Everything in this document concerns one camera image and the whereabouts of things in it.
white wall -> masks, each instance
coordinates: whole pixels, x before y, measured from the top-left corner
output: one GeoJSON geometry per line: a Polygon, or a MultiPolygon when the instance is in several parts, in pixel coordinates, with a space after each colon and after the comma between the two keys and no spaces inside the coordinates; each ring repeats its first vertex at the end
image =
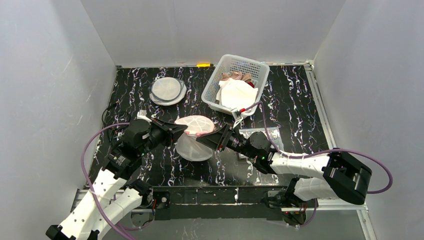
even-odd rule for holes
{"type": "Polygon", "coordinates": [[[116,65],[313,59],[345,0],[82,0],[116,65]]]}
{"type": "Polygon", "coordinates": [[[46,239],[69,214],[115,72],[80,1],[1,1],[2,239],[46,239]]]}
{"type": "MultiPolygon", "coordinates": [[[[393,187],[366,200],[381,240],[424,236],[423,12],[420,0],[348,0],[315,59],[337,145],[393,173],[393,187]]],[[[385,173],[369,165],[370,189],[385,186],[385,173]]]]}

basket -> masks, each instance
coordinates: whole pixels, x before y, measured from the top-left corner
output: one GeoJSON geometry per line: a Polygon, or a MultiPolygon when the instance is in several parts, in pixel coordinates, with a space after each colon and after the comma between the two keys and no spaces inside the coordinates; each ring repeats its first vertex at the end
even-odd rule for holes
{"type": "MultiPolygon", "coordinates": [[[[255,101],[258,102],[261,99],[262,92],[264,91],[265,84],[267,83],[270,67],[264,63],[260,63],[258,61],[241,56],[226,54],[221,57],[221,60],[219,60],[218,64],[216,65],[212,76],[210,76],[209,81],[207,81],[206,87],[201,94],[201,100],[207,103],[211,109],[229,115],[232,114],[231,109],[219,105],[216,102],[216,98],[218,90],[220,89],[219,82],[221,80],[222,74],[233,71],[241,72],[243,74],[251,73],[252,83],[254,84],[254,87],[258,89],[255,101]]],[[[257,106],[254,106],[251,109],[243,112],[243,118],[253,115],[256,111],[256,108],[257,106]]]]}

white cloth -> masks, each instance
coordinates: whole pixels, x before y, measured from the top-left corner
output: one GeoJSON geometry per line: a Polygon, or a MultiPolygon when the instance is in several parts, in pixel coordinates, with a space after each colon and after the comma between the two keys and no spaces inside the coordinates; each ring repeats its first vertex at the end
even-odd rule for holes
{"type": "Polygon", "coordinates": [[[219,91],[216,99],[222,106],[229,109],[243,109],[255,103],[258,89],[253,88],[245,81],[234,80],[219,81],[219,91]]]}

yellow object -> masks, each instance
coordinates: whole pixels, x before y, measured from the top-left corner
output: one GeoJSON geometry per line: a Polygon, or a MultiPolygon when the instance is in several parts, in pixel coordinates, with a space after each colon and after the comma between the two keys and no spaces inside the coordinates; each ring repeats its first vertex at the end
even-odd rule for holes
{"type": "Polygon", "coordinates": [[[199,64],[196,65],[196,67],[198,67],[198,68],[208,68],[208,67],[213,67],[213,66],[214,65],[210,64],[210,63],[199,63],[199,64]]]}

marble tabletop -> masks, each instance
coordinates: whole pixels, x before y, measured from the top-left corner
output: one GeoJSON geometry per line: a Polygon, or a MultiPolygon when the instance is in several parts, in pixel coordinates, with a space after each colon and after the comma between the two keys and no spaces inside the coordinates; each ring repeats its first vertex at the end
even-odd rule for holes
{"type": "MultiPolygon", "coordinates": [[[[172,123],[191,115],[210,118],[216,128],[225,122],[233,123],[232,116],[211,110],[202,102],[202,92],[213,71],[214,67],[118,69],[109,102],[120,104],[105,114],[105,120],[117,123],[119,112],[128,112],[134,119],[139,110],[147,110],[148,116],[172,123]],[[187,92],[182,101],[172,106],[160,106],[150,100],[152,82],[163,77],[184,81],[187,92]]],[[[262,128],[262,111],[265,111],[266,125],[279,127],[286,152],[310,154],[329,148],[303,65],[270,66],[261,100],[265,109],[258,107],[254,115],[241,123],[242,128],[262,128]]],[[[102,134],[89,172],[92,180],[109,149],[109,142],[102,134]]],[[[239,160],[228,148],[215,152],[207,161],[191,162],[175,151],[175,145],[158,146],[152,150],[133,175],[133,178],[141,178],[154,187],[287,186],[292,177],[262,174],[249,161],[239,160]]]]}

